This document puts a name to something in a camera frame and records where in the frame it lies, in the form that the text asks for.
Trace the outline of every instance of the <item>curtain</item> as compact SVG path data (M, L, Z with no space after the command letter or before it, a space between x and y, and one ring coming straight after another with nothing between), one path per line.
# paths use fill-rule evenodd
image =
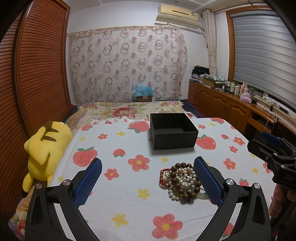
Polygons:
M135 85L151 86L156 99L182 99L187 48L179 28L131 26L70 36L71 81L76 103L131 102Z
M205 34L207 38L207 48L209 52L210 74L217 73L217 44L216 44L216 24L214 14L209 10L202 12L205 24Z

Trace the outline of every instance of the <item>window blind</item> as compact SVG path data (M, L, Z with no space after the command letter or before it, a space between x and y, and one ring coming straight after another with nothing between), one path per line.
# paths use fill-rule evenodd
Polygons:
M234 80L267 91L296 108L296 43L274 11L231 14Z

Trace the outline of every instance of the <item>metal screw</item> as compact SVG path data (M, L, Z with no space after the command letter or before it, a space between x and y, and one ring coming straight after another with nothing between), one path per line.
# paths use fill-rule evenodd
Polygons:
M233 184L234 184L234 181L233 181L232 179L227 179L227 180L226 180L226 183L227 183L228 185L233 185Z
M38 184L36 184L36 189L40 189L41 187L42 187L42 184L41 183L38 183Z
M254 187L257 188L257 189L260 189L261 186L260 186L259 183L254 183Z
M69 179L66 179L66 180L63 181L63 185L68 186L70 184L70 182L71 181Z

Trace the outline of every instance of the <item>yellowed air conditioner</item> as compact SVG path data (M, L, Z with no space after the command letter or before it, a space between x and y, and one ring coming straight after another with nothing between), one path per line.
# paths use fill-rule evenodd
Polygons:
M193 29L198 29L197 13L181 7L161 4L158 8L156 21L178 24Z

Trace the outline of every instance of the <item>cardboard box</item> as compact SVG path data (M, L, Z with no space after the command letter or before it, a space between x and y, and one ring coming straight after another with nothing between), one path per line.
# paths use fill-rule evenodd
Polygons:
M152 95L149 96L137 96L135 102L152 102Z
M154 150L194 147L198 130L185 113L150 114Z
M215 88L222 88L222 84L215 84L214 80L211 80L206 77L202 77L202 82L214 89Z

